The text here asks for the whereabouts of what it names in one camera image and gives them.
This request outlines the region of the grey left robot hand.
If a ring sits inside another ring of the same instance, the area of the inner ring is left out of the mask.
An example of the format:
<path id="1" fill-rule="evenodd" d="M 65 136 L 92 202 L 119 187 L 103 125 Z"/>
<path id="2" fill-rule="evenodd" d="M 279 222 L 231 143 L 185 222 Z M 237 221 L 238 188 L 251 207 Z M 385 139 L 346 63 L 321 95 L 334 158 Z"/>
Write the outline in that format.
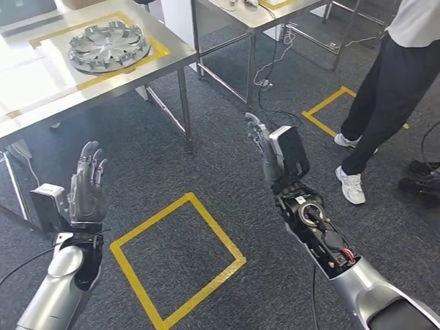
<path id="1" fill-rule="evenodd" d="M 71 221 L 100 223 L 106 218 L 107 203 L 101 181 L 107 159 L 102 154 L 97 141 L 87 142 L 81 151 L 67 196 Z"/>

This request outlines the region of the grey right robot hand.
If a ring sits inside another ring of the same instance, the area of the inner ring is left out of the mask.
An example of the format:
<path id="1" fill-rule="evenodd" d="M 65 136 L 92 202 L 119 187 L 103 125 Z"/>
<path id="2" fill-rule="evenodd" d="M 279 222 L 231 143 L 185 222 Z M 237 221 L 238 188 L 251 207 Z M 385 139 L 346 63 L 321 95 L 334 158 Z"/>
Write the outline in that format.
<path id="1" fill-rule="evenodd" d="M 282 176 L 282 167 L 269 139 L 271 132 L 252 113 L 246 112 L 245 118 L 251 129 L 248 136 L 257 146 L 261 155 L 266 181 L 271 185 L 278 181 Z"/>

